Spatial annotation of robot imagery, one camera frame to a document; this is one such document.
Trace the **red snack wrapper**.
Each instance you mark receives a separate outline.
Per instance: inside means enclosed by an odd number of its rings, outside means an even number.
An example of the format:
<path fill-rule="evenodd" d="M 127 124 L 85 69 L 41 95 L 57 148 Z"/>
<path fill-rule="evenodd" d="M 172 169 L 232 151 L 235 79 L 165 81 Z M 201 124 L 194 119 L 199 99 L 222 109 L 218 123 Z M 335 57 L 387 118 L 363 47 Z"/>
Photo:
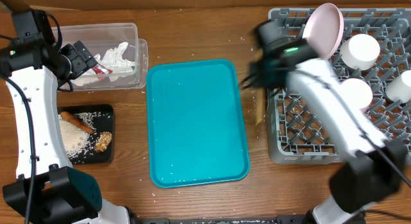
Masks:
<path fill-rule="evenodd" d="M 96 74 L 111 74 L 112 70 L 110 69 L 106 69 L 100 65 L 95 65 L 92 70 L 96 73 Z"/>

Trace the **wooden chopstick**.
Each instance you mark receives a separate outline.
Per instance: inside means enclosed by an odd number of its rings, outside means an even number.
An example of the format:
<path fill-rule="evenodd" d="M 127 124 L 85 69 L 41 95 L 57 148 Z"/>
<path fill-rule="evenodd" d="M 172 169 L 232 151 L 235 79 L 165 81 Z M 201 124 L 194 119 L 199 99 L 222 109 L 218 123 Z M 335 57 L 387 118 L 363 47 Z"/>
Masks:
<path fill-rule="evenodd" d="M 265 90 L 264 88 L 256 89 L 256 124 L 263 121 L 265 106 Z"/>

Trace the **white napkin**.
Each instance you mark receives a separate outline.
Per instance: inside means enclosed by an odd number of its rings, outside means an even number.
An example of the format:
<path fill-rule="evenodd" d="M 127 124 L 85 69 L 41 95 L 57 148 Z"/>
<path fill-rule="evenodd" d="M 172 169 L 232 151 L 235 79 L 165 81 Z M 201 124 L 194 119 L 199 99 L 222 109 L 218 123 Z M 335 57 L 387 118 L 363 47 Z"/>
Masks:
<path fill-rule="evenodd" d="M 123 58 L 123 54 L 128 47 L 128 42 L 122 42 L 118 47 L 106 50 L 104 56 L 101 56 L 99 53 L 94 55 L 94 58 L 98 63 L 97 65 L 112 70 L 111 74 L 131 73 L 136 66 L 135 62 Z M 89 69 L 81 75 L 81 77 L 73 80 L 73 83 L 80 87 L 102 80 L 109 79 L 110 81 L 115 81 L 118 79 L 118 76 L 109 76 L 107 78 L 103 76 L 96 77 L 96 75 L 97 74 L 92 69 Z"/>

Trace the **orange carrot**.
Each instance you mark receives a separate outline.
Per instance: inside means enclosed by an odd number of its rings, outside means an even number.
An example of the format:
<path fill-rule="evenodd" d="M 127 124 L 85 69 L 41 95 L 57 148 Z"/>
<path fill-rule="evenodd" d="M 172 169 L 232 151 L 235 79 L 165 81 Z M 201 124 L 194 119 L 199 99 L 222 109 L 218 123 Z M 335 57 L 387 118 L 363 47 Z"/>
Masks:
<path fill-rule="evenodd" d="M 76 118 L 74 115 L 70 114 L 69 112 L 61 112 L 60 117 L 72 125 L 76 126 L 77 128 L 87 132 L 88 134 L 94 134 L 94 130 L 85 125 L 81 120 Z"/>

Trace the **large white plate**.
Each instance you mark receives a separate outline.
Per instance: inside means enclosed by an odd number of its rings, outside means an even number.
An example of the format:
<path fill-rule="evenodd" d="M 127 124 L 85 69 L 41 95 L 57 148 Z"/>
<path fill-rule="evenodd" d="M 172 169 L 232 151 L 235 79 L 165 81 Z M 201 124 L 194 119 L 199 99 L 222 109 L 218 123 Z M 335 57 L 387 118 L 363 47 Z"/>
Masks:
<path fill-rule="evenodd" d="M 302 34 L 322 59 L 329 59 L 337 50 L 344 32 L 344 18 L 332 3 L 324 3 L 310 15 Z"/>

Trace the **brown walnut food scrap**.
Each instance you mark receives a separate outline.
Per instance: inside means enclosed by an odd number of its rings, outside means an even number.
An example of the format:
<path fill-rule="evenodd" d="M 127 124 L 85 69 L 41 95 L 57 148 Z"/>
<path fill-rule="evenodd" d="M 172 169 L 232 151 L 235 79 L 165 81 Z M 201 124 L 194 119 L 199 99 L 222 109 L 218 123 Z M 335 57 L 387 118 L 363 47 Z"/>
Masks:
<path fill-rule="evenodd" d="M 96 144 L 94 145 L 94 150 L 98 153 L 106 151 L 111 141 L 112 134 L 110 132 L 102 132 Z"/>

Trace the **pile of rice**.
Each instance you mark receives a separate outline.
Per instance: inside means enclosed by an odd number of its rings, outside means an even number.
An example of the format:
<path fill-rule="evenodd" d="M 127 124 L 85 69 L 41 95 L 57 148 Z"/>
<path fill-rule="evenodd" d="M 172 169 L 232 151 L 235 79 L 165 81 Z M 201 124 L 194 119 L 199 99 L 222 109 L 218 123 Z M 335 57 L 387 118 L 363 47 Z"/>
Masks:
<path fill-rule="evenodd" d="M 95 121 L 101 116 L 100 112 L 82 112 L 73 114 L 84 125 L 94 131 L 93 134 L 71 124 L 58 115 L 60 130 L 67 156 L 74 162 L 85 162 L 87 157 L 96 155 L 94 145 L 99 137 L 94 127 Z"/>

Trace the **small white plate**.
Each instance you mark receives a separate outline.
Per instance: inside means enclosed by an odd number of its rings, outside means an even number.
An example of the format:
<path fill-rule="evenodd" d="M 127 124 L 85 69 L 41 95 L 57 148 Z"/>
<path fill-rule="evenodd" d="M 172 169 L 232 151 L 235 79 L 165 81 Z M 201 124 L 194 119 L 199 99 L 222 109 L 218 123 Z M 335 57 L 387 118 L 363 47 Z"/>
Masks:
<path fill-rule="evenodd" d="M 372 102 L 372 90 L 358 78 L 344 80 L 341 84 L 344 96 L 361 112 L 365 112 Z"/>

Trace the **white upturned cup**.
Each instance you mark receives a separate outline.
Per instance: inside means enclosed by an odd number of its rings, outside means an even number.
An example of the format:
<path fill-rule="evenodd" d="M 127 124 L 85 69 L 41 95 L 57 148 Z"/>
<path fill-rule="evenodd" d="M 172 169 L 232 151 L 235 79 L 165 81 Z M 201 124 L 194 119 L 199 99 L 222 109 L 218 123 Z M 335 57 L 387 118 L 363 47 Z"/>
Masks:
<path fill-rule="evenodd" d="M 346 66 L 364 71 L 376 63 L 380 45 L 374 37 L 358 34 L 341 45 L 340 54 Z"/>

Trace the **pale green saucer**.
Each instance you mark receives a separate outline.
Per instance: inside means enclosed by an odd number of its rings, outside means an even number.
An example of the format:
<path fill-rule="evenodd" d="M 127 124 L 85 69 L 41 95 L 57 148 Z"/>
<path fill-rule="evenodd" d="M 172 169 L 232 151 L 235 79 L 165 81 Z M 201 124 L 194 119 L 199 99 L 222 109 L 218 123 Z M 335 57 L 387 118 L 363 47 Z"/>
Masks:
<path fill-rule="evenodd" d="M 401 100 L 402 103 L 410 101 L 411 97 L 411 72 L 401 73 L 395 80 L 389 83 L 385 89 L 386 96 L 391 101 Z"/>

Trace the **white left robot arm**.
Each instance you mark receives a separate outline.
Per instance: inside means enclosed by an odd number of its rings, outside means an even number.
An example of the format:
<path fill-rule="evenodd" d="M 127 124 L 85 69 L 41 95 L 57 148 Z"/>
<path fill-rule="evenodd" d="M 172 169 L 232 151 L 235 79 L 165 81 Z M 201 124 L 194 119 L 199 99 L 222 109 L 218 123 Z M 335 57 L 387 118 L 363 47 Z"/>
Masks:
<path fill-rule="evenodd" d="M 137 223 L 105 200 L 96 179 L 71 164 L 62 141 L 57 92 L 96 65 L 81 42 L 63 45 L 42 10 L 12 14 L 17 36 L 1 50 L 1 77 L 13 100 L 19 157 L 5 202 L 26 223 Z"/>

